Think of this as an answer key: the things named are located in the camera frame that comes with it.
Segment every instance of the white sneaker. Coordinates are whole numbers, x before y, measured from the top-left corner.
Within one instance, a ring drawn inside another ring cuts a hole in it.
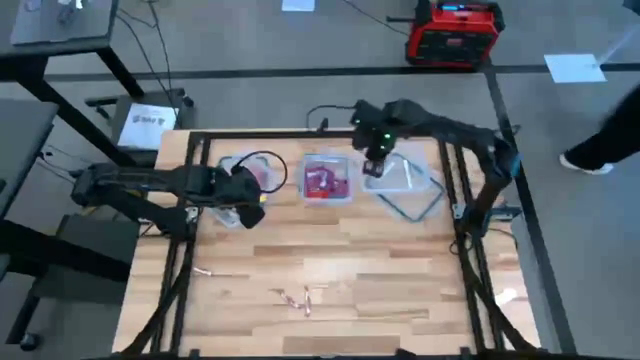
[[[600,169],[596,169],[596,170],[583,169],[581,167],[578,167],[570,163],[569,160],[567,160],[567,158],[564,156],[564,154],[560,155],[560,164],[566,167],[567,169],[582,171],[583,173],[586,173],[589,175],[606,175],[610,173],[611,170],[613,170],[612,164],[604,164]]]

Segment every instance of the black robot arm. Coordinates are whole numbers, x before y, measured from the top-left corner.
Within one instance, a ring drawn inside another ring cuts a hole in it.
[[[511,144],[491,129],[432,114],[410,100],[389,102],[382,110],[360,100],[355,108],[351,118],[355,126],[353,147],[366,149],[363,172],[367,175],[382,175],[384,160],[397,138],[433,137],[473,151],[485,183],[473,204],[467,204],[459,227],[464,233],[484,236],[495,200],[520,169],[520,156]]]
[[[164,208],[130,190],[184,195],[187,204],[195,207],[235,208],[248,229],[264,217],[260,185],[243,166],[234,166],[229,174],[223,168],[202,165],[153,170],[97,164],[75,175],[77,180],[71,198],[78,205],[109,205],[132,221],[147,219],[161,232],[181,239],[188,229],[187,213],[183,209]]]

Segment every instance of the person's leg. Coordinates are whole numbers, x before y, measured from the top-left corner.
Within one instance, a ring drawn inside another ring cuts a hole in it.
[[[640,151],[640,86],[637,86],[604,127],[586,141],[564,153],[570,164],[584,170],[599,170]]]

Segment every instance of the concrete floor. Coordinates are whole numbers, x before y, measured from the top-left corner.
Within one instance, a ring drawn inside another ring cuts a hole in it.
[[[354,2],[382,18],[411,16],[414,7],[414,1]],[[543,64],[547,53],[597,55],[637,21],[636,15],[621,7],[621,1],[498,2],[507,22],[492,53],[494,63],[500,65]],[[151,18],[146,5],[121,3],[132,14]],[[159,0],[157,8],[174,71],[405,65],[405,39],[340,0],[318,1],[314,13],[282,13],[279,0]],[[155,30],[133,26],[155,68],[164,71]],[[640,62],[638,41],[632,40],[612,61]],[[131,71],[148,72],[135,41],[119,22],[113,46]],[[47,69],[55,75],[106,72],[95,55],[55,58]],[[640,338],[636,325],[640,323],[640,291],[633,278],[640,266],[632,260],[640,250],[639,228],[631,210],[640,200],[634,188],[634,180],[640,176],[640,158],[620,164],[607,177],[594,178],[560,168],[557,155],[595,131],[603,116],[638,82],[639,75],[609,73],[607,83],[579,85],[556,85],[548,74],[498,77],[512,123],[523,125],[518,145],[569,323],[583,354],[640,357],[634,343]],[[88,96],[122,93],[118,83],[52,85],[108,131],[106,122],[82,101]],[[146,90],[159,88],[152,81],[141,85]],[[303,127],[305,112],[317,104],[348,105],[359,98],[382,104],[400,97],[465,122],[498,126],[480,74],[176,79],[174,87],[178,86],[185,87],[196,101],[197,128]],[[32,98],[18,85],[6,83],[0,84],[0,97]],[[344,126],[348,118],[338,112],[327,116],[332,126]],[[59,119],[49,143],[93,161],[104,160]],[[54,155],[51,161],[67,168],[83,165],[62,154]],[[68,197],[70,190],[70,184],[35,166],[9,219],[51,233],[65,213],[78,211]],[[519,241],[525,235],[518,233]],[[535,275],[533,266],[525,271],[529,277]],[[0,283],[0,337],[8,331],[29,282],[26,277],[11,276]],[[535,282],[531,284],[534,301],[537,289]],[[548,336],[544,316],[539,314],[541,302],[532,305],[538,312],[536,319],[542,319],[539,330],[544,344]],[[42,348],[25,354],[0,345],[0,357],[79,359],[106,355],[118,314],[119,308],[114,306],[46,301],[30,328],[46,337]]]

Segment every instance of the red object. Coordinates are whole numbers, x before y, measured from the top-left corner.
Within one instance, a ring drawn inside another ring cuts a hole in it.
[[[476,68],[487,60],[502,30],[502,11],[496,3],[420,0],[407,43],[407,61]]]
[[[307,168],[304,176],[307,198],[330,199],[349,196],[348,180],[337,179],[335,173],[324,166]]]

